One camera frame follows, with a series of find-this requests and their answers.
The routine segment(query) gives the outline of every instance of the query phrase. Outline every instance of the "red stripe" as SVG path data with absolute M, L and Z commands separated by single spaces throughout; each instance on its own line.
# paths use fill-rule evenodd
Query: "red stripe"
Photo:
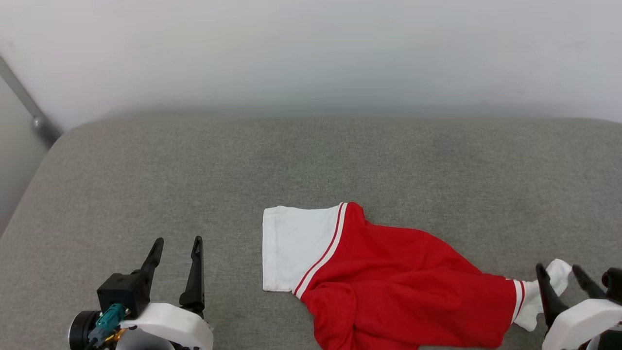
M 525 301 L 525 286 L 522 284 L 522 281 L 521 281 L 521 292 L 522 292 L 521 304 L 518 306 L 518 312 L 516 313 L 516 316 L 518 316 L 518 313 L 521 312 L 522 303 L 523 301 Z
M 313 268 L 319 264 L 322 259 L 324 259 L 324 257 L 326 256 L 326 254 L 328 253 L 328 251 L 330 250 L 330 247 L 332 247 L 333 243 L 335 243 L 335 238 L 337 237 L 337 230 L 339 229 L 339 219 L 341 217 L 341 208 L 343 207 L 343 203 L 341 203 L 341 205 L 339 206 L 339 211 L 337 212 L 337 225 L 335 226 L 335 233 L 333 234 L 333 240 L 330 241 L 330 244 L 328 245 L 328 248 L 326 248 L 326 251 L 324 251 L 324 254 L 322 255 L 322 257 L 317 260 L 313 266 L 311 266 L 311 268 L 309 268 L 307 270 L 307 273 L 305 273 L 305 275 L 302 277 L 302 279 L 300 280 L 300 282 L 298 283 L 298 286 L 296 287 L 296 290 L 294 290 L 294 295 L 298 294 L 298 289 L 300 288 L 300 286 L 302 285 L 302 282 L 305 280 L 305 278 L 307 277 L 307 275 L 309 274 L 309 272 L 311 272 L 311 270 L 313 270 Z

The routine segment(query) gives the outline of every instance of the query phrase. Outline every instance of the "white sleeve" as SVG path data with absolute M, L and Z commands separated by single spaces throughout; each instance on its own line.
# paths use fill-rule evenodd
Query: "white sleeve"
M 303 278 L 308 280 L 310 270 L 331 250 L 340 215 L 345 215 L 343 203 L 328 209 L 264 210 L 264 290 L 294 292 Z

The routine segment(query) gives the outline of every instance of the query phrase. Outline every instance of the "white wall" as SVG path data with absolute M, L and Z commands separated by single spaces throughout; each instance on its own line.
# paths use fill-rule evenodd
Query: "white wall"
M 0 236 L 46 152 L 32 116 L 0 78 Z
M 0 55 L 62 128 L 108 115 L 622 121 L 621 1 L 0 0 Z

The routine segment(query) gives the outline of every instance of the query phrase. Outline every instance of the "white stripe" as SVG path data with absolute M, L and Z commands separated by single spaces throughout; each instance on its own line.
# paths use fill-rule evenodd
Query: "white stripe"
M 516 287 L 516 306 L 514 307 L 514 314 L 512 315 L 512 322 L 514 322 L 514 320 L 516 319 L 516 316 L 518 316 L 518 308 L 520 307 L 521 300 L 522 300 L 521 282 L 514 280 L 514 287 Z
M 333 242 L 333 245 L 330 246 L 330 248 L 328 249 L 328 253 L 324 255 L 324 257 L 320 260 L 320 262 L 315 267 L 313 267 L 311 271 L 309 271 L 309 273 L 307 274 L 307 277 L 305 277 L 305 279 L 302 281 L 300 288 L 298 288 L 298 293 L 296 293 L 296 296 L 298 297 L 298 299 L 302 297 L 302 294 L 307 289 L 307 286 L 309 286 L 309 283 L 311 282 L 311 279 L 313 278 L 317 270 L 319 270 L 320 267 L 324 266 L 324 264 L 326 264 L 330 260 L 330 258 L 333 257 L 333 254 L 335 253 L 335 250 L 337 249 L 337 246 L 339 245 L 339 241 L 341 240 L 341 232 L 343 230 L 343 222 L 345 221 L 347 206 L 348 206 L 348 203 L 344 203 L 343 207 L 341 207 L 341 214 L 339 215 L 339 226 L 337 227 L 337 234 L 335 236 L 335 241 Z

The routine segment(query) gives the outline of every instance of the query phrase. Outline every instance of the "gray fabric surface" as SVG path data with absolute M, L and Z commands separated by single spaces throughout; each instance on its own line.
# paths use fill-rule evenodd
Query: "gray fabric surface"
M 163 118 L 79 127 L 50 150 L 0 239 L 0 348 L 66 349 L 113 272 L 165 238 L 152 300 L 176 303 L 205 240 L 215 349 L 318 349 L 296 297 L 261 289 L 266 207 L 356 201 L 480 269 L 622 267 L 622 125 L 590 120 Z M 574 280 L 564 300 L 584 298 Z M 512 326 L 502 349 L 544 337 Z

